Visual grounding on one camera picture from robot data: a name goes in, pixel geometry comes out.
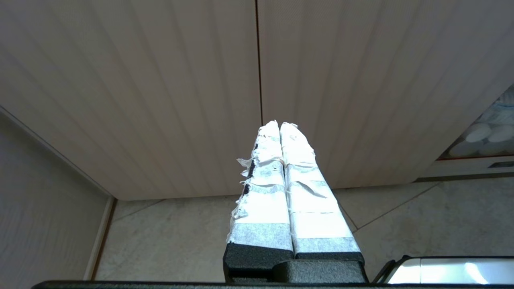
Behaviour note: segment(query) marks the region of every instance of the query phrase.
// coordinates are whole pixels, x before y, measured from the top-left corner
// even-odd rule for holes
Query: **white tissue paper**
[[[287,122],[280,137],[295,253],[360,251],[307,138]]]
[[[227,243],[292,251],[277,122],[259,129],[251,159],[237,161],[247,168],[242,172],[248,177],[242,182],[247,190],[232,211]]]

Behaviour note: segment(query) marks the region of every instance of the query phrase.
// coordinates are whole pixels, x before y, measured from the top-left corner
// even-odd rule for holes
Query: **cabinet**
[[[0,104],[122,200],[238,194],[263,122],[414,181],[514,81],[511,1],[2,1]]]

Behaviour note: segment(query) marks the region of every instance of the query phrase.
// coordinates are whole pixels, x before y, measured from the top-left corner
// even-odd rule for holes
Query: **wall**
[[[0,288],[87,276],[108,201],[0,115]]]

